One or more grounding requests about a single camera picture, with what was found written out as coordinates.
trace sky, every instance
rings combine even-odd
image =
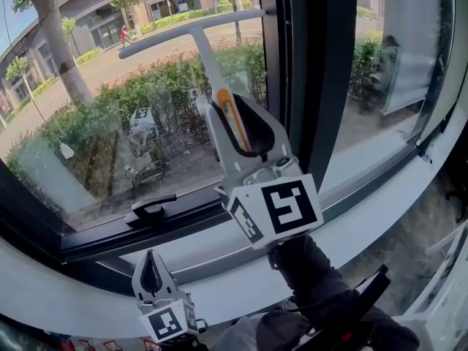
[[[5,11],[7,13],[7,25],[10,32],[10,39],[13,41],[32,21],[37,18],[36,10],[31,7],[24,12],[13,13],[12,0],[5,0]],[[10,46],[5,30],[5,19],[3,4],[0,4],[0,53],[3,53]]]

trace window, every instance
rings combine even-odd
[[[266,106],[261,20],[241,22],[241,46],[234,23],[207,32],[232,90]],[[26,135],[23,122],[16,145],[4,152],[10,170],[72,230],[122,217],[139,200],[181,196],[222,177],[203,117],[211,87],[192,37],[125,60],[119,51],[120,42],[95,59],[96,67],[80,66],[97,95],[93,102],[62,107],[65,93],[48,102],[39,95],[38,107],[52,108],[47,123]],[[21,114],[15,119],[22,121]]]
[[[18,95],[18,99],[23,101],[26,97],[28,97],[28,89],[24,83],[21,83],[16,89],[16,94]]]
[[[448,65],[450,9],[451,0],[358,0],[347,98],[320,187],[323,206],[388,166],[424,127]]]
[[[204,116],[211,85],[192,36],[118,57],[136,39],[163,31],[159,38],[165,37],[193,18],[212,15],[216,0],[186,0],[183,9],[177,1],[183,0],[145,1],[134,12],[142,38],[127,27],[123,41],[128,12],[99,7],[95,0],[76,4],[82,8],[74,12],[80,26],[74,39],[83,52],[73,59],[66,51],[63,64],[50,53],[47,23],[27,42],[17,39],[37,48],[51,70],[73,69],[41,85],[35,103],[17,110],[0,134],[0,176],[6,183],[0,213],[5,208],[15,217],[8,233],[26,245],[23,250],[67,262],[68,269],[79,260],[99,260],[124,271],[113,259],[138,249],[213,232],[215,226],[218,236],[230,236],[221,225],[229,216],[213,190],[222,169]],[[437,103],[450,55],[453,1],[242,2],[246,11],[240,15],[262,18],[205,28],[224,82],[285,126],[303,171],[317,182],[325,211],[331,214],[379,176],[390,178],[389,167],[415,152]],[[260,2],[268,13],[247,10]],[[309,14],[311,7],[316,14]],[[176,13],[186,8],[189,14]],[[230,10],[221,5],[216,22],[232,17],[223,15]],[[151,11],[154,18],[167,18],[154,24]],[[11,12],[7,22],[13,19]],[[47,77],[35,63],[30,67],[33,88],[31,74]],[[9,91],[23,99],[25,87],[18,82]],[[171,194],[177,201],[164,204],[160,219],[135,228],[124,222],[136,202]],[[227,253],[246,246],[236,241]],[[233,257],[229,266],[237,263]]]

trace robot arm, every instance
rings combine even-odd
[[[205,119],[224,171],[216,191],[253,249],[271,248],[323,223],[314,179],[311,174],[302,173],[284,127],[263,107],[233,94],[225,85],[203,31],[206,27],[264,14],[261,10],[251,10],[200,20],[143,40],[123,49],[119,55],[124,59],[165,40],[183,34],[193,36],[213,87],[213,100],[205,108]],[[328,259],[322,258],[330,268]],[[291,270],[291,277],[299,274],[297,269]],[[294,278],[287,281],[288,284],[298,282]],[[360,319],[386,285],[385,272],[377,273],[372,290],[365,290],[350,308],[348,322]],[[177,288],[156,251],[149,250],[138,263],[132,286],[143,313],[140,319],[155,342],[172,347],[183,345],[188,349],[197,344],[196,335],[203,331],[197,323],[201,321],[206,326],[206,322],[196,320],[190,295]],[[329,345],[331,339],[347,329],[346,324],[338,333],[336,329],[320,331],[309,338],[317,344]]]
[[[190,294],[178,289],[154,249],[148,250],[138,262],[132,287],[138,308],[143,313],[140,320],[156,343],[183,350],[203,350],[196,335],[205,331],[208,325],[205,320],[195,319],[195,305]],[[198,328],[198,322],[205,327]]]

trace orange handle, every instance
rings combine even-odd
[[[244,134],[244,128],[242,126],[241,119],[237,114],[237,108],[235,107],[234,101],[231,100],[229,91],[225,88],[220,88],[216,93],[216,96],[218,98],[219,107],[223,110],[223,112],[225,110],[230,110],[233,114],[235,125],[237,126],[237,130],[239,131],[239,135],[241,136],[243,149],[245,151],[250,151],[249,143],[247,142],[246,135]]]

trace green shrub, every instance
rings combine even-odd
[[[81,65],[83,62],[87,62],[88,60],[92,59],[93,57],[99,55],[101,53],[101,48],[97,47],[89,52],[86,52],[84,55],[78,57],[76,59],[76,63]]]
[[[160,18],[159,20],[155,20],[154,23],[147,23],[146,25],[143,25],[140,27],[141,34],[146,34],[147,32],[154,31],[157,29],[160,29],[161,27],[164,26],[169,26],[177,22],[181,22],[184,20],[191,20],[193,18],[199,18],[199,17],[204,17],[206,15],[212,15],[214,13],[213,9],[209,8],[204,8],[204,9],[198,9],[198,10],[189,10],[187,12],[182,12],[182,13],[176,13],[171,17],[164,17]],[[136,32],[135,30],[130,30],[129,32],[131,35],[135,35]]]
[[[388,92],[397,56],[398,48],[382,44],[381,31],[356,35],[348,92],[359,101],[361,110],[370,111],[377,106],[375,74],[381,74],[379,92]]]
[[[365,9],[358,8],[356,15],[361,18],[368,18],[370,20],[377,20],[377,15],[374,12],[369,12]]]
[[[263,44],[247,40],[242,46],[216,49],[215,53],[225,77],[246,70],[253,97],[265,105]],[[23,150],[32,140],[42,138],[86,188],[84,178],[90,167],[84,158],[89,156],[88,153],[97,140],[108,141],[110,137],[115,137],[116,132],[128,134],[129,120],[138,108],[151,107],[163,141],[162,147],[172,141],[173,145],[184,146],[177,141],[177,132],[190,140],[206,141],[206,127],[187,96],[187,90],[193,87],[194,82],[203,92],[207,92],[208,79],[203,63],[199,56],[184,58],[184,54],[179,53],[166,64],[152,64],[149,71],[140,69],[119,86],[103,84],[99,87],[99,96],[92,104],[65,105],[35,132],[20,136],[5,161],[9,169],[36,197],[52,211],[60,214],[59,206],[37,187],[20,165]],[[73,158],[66,160],[61,155],[59,140],[75,152]],[[93,153],[93,160],[106,162],[108,157],[100,155],[108,154],[98,151]]]
[[[229,3],[229,4],[218,4],[216,6],[216,11],[218,13],[232,12],[233,11],[233,5],[231,3]]]
[[[242,0],[242,6],[244,9],[251,9],[252,8],[252,3],[250,0]]]
[[[41,83],[40,85],[37,86],[37,88],[32,91],[32,96],[36,97],[37,95],[40,95],[42,92],[45,91],[45,89],[50,86],[52,83],[56,81],[56,78],[54,76],[48,78],[46,81]]]
[[[18,107],[12,111],[6,118],[5,118],[5,122],[7,122],[7,124],[9,124],[13,119],[14,117],[16,117],[16,115],[22,111],[22,109],[27,106],[27,104],[31,101],[31,98],[30,97],[25,97],[23,100],[21,100],[21,103],[18,105]]]

